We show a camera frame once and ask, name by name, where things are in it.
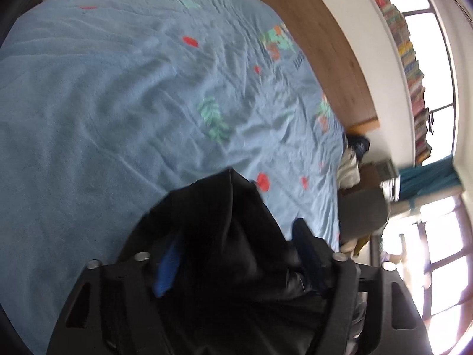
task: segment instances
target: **black fabric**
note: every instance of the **black fabric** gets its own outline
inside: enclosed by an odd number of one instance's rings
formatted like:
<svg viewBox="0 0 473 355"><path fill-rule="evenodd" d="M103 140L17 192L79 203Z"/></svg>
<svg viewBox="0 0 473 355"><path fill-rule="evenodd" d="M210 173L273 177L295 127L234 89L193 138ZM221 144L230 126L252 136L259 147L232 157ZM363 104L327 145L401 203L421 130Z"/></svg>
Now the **black fabric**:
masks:
<svg viewBox="0 0 473 355"><path fill-rule="evenodd" d="M253 183L229 169L171 192L120 255L182 237L185 254L159 314L175 354L305 354L326 301Z"/></svg>

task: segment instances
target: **bed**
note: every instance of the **bed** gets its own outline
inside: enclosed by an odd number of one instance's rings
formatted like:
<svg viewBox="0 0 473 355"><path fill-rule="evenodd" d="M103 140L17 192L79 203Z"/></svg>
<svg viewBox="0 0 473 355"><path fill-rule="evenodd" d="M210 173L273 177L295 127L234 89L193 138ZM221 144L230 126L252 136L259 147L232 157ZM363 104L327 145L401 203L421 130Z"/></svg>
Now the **bed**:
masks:
<svg viewBox="0 0 473 355"><path fill-rule="evenodd" d="M0 48L0 302L35 355L81 268L232 166L338 248L344 128L259 0L46 0Z"/></svg>

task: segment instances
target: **blue bedsheet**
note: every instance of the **blue bedsheet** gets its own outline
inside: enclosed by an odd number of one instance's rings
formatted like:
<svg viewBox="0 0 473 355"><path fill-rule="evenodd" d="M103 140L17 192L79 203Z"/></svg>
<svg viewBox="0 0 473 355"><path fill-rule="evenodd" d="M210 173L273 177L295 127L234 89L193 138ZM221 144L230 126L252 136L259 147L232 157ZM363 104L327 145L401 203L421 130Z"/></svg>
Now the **blue bedsheet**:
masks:
<svg viewBox="0 0 473 355"><path fill-rule="evenodd" d="M84 263L227 166L336 249L342 132L259 0L47 0L0 48L0 302L44 354Z"/></svg>

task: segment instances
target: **row of books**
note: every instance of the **row of books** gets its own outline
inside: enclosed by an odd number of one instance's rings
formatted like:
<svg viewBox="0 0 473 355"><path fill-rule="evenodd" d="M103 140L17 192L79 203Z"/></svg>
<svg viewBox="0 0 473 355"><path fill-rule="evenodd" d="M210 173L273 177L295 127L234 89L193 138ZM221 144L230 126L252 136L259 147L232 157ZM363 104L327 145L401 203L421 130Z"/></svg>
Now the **row of books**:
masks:
<svg viewBox="0 0 473 355"><path fill-rule="evenodd" d="M406 74L409 94L411 96L412 114L414 116L416 165L419 165L430 156L432 150L425 138L427 135L429 109L425 107L424 102L425 87L422 85L424 74L419 69L419 62L416 59L415 50L410 41L411 34L409 33L404 15L389 0L375 0L375 2L383 13L393 35Z"/></svg>

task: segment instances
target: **window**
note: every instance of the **window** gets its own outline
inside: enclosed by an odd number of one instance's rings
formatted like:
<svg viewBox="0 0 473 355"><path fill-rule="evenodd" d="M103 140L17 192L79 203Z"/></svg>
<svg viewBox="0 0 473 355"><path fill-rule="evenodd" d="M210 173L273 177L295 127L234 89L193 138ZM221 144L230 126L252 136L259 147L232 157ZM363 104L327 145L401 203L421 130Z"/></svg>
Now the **window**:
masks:
<svg viewBox="0 0 473 355"><path fill-rule="evenodd" d="M461 316L471 308L473 235L459 197L424 205L419 213L415 224L412 217L389 222L383 249L401 255L400 234L404 235L405 258L397 268L426 323L432 351L439 355L456 343L462 334Z"/></svg>
<svg viewBox="0 0 473 355"><path fill-rule="evenodd" d="M455 96L452 68L446 40L429 0L390 0L404 14L411 42L425 77L424 101L429 109L431 130L426 141L431 156L422 165L433 163L453 152Z"/></svg>

